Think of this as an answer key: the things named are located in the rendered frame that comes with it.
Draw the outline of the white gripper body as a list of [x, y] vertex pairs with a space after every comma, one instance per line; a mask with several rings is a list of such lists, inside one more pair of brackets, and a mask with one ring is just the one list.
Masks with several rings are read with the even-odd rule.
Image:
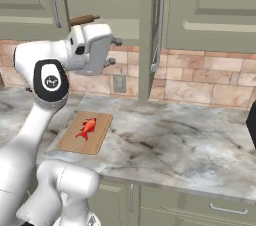
[[101, 75], [113, 38], [108, 24], [88, 24], [83, 27], [85, 36], [85, 66], [83, 74]]

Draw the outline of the green open cabinet door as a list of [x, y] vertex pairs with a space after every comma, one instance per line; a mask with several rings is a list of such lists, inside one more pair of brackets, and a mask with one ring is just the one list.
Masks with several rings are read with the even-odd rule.
[[153, 0], [140, 0], [138, 99], [141, 101], [149, 99], [154, 76], [157, 71], [151, 72], [152, 4]]

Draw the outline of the brown wooden rolling pin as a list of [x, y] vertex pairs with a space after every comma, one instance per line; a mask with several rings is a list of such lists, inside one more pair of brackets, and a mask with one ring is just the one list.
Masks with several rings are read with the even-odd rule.
[[96, 19], [99, 19], [99, 16], [96, 15], [85, 15], [85, 16], [80, 16], [80, 17], [75, 17], [70, 19], [70, 25], [75, 26], [75, 25], [82, 25], [82, 24], [87, 24], [94, 22]]

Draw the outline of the wooden cutting board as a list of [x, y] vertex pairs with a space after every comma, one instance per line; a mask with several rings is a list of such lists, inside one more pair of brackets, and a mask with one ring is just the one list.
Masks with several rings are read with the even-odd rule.
[[[96, 126], [93, 132], [88, 134], [88, 140], [76, 135], [83, 127], [82, 123], [86, 119], [96, 119]], [[113, 116], [111, 114], [79, 111], [72, 123], [60, 138], [56, 145], [58, 150], [75, 152], [81, 154], [96, 155], [103, 143]]]

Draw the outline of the wide green cabinet door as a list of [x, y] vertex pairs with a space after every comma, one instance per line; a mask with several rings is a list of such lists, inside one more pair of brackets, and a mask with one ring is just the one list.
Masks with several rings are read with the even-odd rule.
[[169, 0], [166, 46], [256, 53], [256, 0]]

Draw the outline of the green base cabinet door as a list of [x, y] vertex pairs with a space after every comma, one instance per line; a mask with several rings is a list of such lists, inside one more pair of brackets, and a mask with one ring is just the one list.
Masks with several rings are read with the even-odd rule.
[[139, 186], [134, 184], [134, 212], [129, 211], [130, 184], [102, 180], [88, 200], [102, 226], [139, 226]]

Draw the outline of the black appliance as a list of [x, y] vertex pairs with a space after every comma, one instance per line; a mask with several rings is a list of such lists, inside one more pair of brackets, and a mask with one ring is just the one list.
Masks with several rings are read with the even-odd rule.
[[246, 120], [246, 126], [248, 128], [252, 142], [256, 149], [256, 100], [252, 104], [251, 109], [249, 111], [249, 114]]

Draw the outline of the green drawer front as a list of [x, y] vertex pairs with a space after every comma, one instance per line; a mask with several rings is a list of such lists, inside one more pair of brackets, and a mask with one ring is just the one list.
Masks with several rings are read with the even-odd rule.
[[[217, 207], [243, 211], [240, 215], [212, 210]], [[141, 188], [140, 226], [256, 226], [256, 204], [233, 201], [225, 196], [214, 197], [176, 190]]]

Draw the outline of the grey wall outlet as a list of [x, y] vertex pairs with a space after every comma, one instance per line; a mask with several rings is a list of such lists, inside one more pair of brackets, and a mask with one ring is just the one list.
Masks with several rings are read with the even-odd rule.
[[126, 76], [123, 74], [113, 75], [113, 91], [116, 93], [126, 92]]

